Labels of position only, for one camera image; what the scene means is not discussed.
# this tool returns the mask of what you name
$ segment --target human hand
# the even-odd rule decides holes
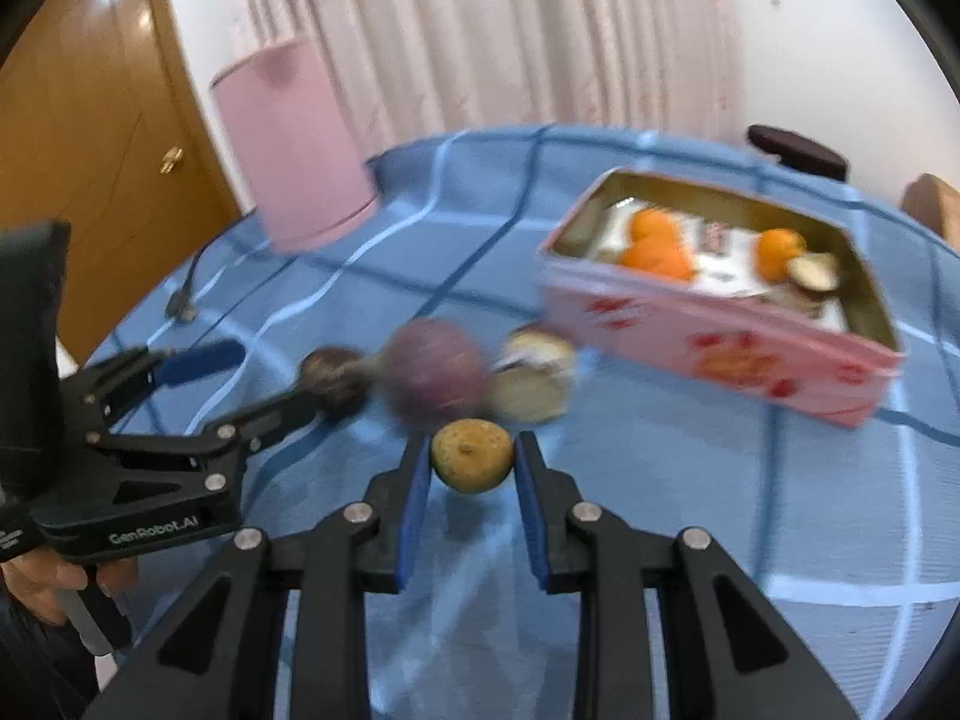
[[[0,563],[8,591],[31,613],[51,625],[63,625],[66,614],[54,590],[82,590],[83,567],[66,562],[50,547],[40,547]],[[104,563],[97,568],[97,584],[107,595],[129,590],[136,584],[135,557]]]

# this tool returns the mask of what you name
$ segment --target small yellow-green fruit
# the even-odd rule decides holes
[[[486,419],[458,419],[440,428],[430,443],[433,467],[458,493],[486,493],[514,464],[510,434]]]

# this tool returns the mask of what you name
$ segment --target black sleeve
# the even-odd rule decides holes
[[[96,694],[93,656],[73,626],[40,622],[0,580],[0,720],[79,720]]]

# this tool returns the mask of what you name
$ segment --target curtain fold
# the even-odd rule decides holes
[[[227,0],[236,58],[319,42],[368,154],[522,122],[739,141],[733,0]]]

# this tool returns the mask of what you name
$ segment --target yellow fruit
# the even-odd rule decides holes
[[[669,211],[662,208],[643,208],[630,217],[630,240],[666,238],[679,244],[683,240],[680,225]]]
[[[765,230],[757,236],[755,268],[760,278],[776,282],[786,279],[786,264],[806,251],[803,236],[782,227]]]
[[[643,271],[672,278],[677,281],[693,281],[693,261],[686,249],[678,242],[653,236],[643,238],[628,248],[620,257],[624,268]]]
[[[499,485],[514,464],[510,434],[486,419],[458,419],[430,442],[433,467],[458,493],[486,493]]]

